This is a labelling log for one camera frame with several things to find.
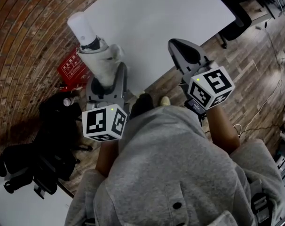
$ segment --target shoe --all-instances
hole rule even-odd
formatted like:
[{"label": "shoe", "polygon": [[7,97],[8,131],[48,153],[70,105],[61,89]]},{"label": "shoe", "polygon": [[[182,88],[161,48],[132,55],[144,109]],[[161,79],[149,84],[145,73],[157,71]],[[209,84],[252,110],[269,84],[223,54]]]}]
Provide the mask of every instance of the shoe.
[{"label": "shoe", "polygon": [[169,97],[163,96],[162,99],[160,100],[160,106],[168,106],[168,105],[171,105]]}]

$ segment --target cloth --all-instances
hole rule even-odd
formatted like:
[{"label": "cloth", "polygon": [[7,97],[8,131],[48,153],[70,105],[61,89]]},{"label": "cloth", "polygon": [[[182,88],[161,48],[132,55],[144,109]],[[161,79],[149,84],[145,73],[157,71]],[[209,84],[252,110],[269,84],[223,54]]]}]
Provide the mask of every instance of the cloth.
[{"label": "cloth", "polygon": [[78,56],[92,71],[100,84],[108,88],[114,84],[115,74],[124,55],[119,45],[108,46],[104,39],[100,39],[99,50],[77,49]]},{"label": "cloth", "polygon": [[84,174],[66,218],[96,225],[254,226],[250,183],[260,179],[279,217],[285,191],[261,140],[232,155],[208,141],[192,111],[165,106],[131,120],[108,178]]}]

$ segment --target cable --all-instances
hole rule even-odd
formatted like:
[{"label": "cable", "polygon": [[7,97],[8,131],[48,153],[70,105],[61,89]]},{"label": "cable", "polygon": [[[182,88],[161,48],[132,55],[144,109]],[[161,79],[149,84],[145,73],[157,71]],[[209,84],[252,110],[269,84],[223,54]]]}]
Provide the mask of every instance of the cable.
[{"label": "cable", "polygon": [[284,9],[283,9],[283,6],[280,4],[280,1],[279,0],[277,0],[278,1],[278,3],[279,3],[279,6],[280,6],[280,8],[282,9],[282,13],[284,12]]},{"label": "cable", "polygon": [[245,132],[248,132],[248,131],[250,131],[250,130],[271,129],[271,128],[273,128],[273,127],[278,127],[278,128],[280,128],[279,125],[273,124],[273,125],[271,125],[271,126],[269,126],[269,127],[259,127],[259,128],[256,128],[256,129],[248,129],[248,130],[244,131],[241,135],[243,135]]},{"label": "cable", "polygon": [[282,70],[281,70],[281,65],[283,64],[285,58],[281,58],[282,63],[280,64],[280,63],[279,63],[279,60],[278,60],[278,58],[277,58],[276,49],[275,49],[275,47],[274,47],[274,44],[273,44],[272,39],[271,39],[271,37],[270,37],[270,34],[268,33],[268,31],[267,31],[266,28],[267,28],[267,22],[265,23],[265,32],[266,32],[266,34],[267,34],[267,36],[268,36],[268,38],[269,38],[269,40],[270,40],[270,43],[271,43],[272,48],[273,48],[273,51],[274,51],[275,59],[276,59],[277,64],[278,64],[278,66],[279,66],[279,70],[280,70],[280,80],[278,81],[277,86],[275,87],[275,89],[274,89],[272,95],[270,95],[270,96],[268,97],[268,99],[264,102],[264,104],[261,106],[260,110],[255,114],[255,116],[254,116],[254,117],[251,119],[251,121],[247,124],[247,126],[245,127],[245,129],[244,129],[243,132],[242,132],[242,126],[241,126],[240,124],[236,124],[236,125],[233,126],[234,128],[235,128],[235,126],[240,126],[241,130],[240,130],[240,133],[238,134],[239,137],[241,137],[245,132],[250,131],[250,130],[258,130],[258,129],[268,129],[268,128],[270,128],[270,127],[267,127],[267,128],[248,129],[248,130],[247,130],[247,128],[248,128],[248,126],[251,124],[251,122],[253,122],[253,120],[255,119],[255,117],[261,112],[261,110],[263,109],[264,105],[265,105],[265,104],[269,101],[269,99],[274,95],[274,93],[275,93],[275,91],[277,90],[277,88],[278,88],[278,87],[280,88],[280,93],[281,93],[281,94],[283,94],[284,91],[285,91],[285,90],[282,91],[283,80],[282,80]]},{"label": "cable", "polygon": [[236,126],[240,126],[241,130],[240,130],[240,133],[238,133],[239,136],[241,136],[242,134],[242,126],[240,124],[235,124],[233,127],[237,130]]}]

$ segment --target red box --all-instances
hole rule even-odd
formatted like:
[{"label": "red box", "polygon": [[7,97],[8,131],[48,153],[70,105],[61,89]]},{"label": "red box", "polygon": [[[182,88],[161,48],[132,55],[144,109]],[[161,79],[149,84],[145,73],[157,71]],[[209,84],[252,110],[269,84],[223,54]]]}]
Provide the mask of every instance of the red box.
[{"label": "red box", "polygon": [[92,72],[78,56],[77,48],[59,65],[57,71],[67,85],[63,89],[64,91],[72,91],[79,89],[79,86],[86,86],[88,79],[93,76]]}]

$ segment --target strap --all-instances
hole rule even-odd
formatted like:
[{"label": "strap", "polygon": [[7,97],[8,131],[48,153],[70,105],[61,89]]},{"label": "strap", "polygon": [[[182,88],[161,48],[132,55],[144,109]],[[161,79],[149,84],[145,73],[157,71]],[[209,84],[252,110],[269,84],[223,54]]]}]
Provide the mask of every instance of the strap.
[{"label": "strap", "polygon": [[256,216],[258,226],[271,226],[273,203],[267,194],[263,192],[261,180],[258,179],[250,184],[251,209]]}]

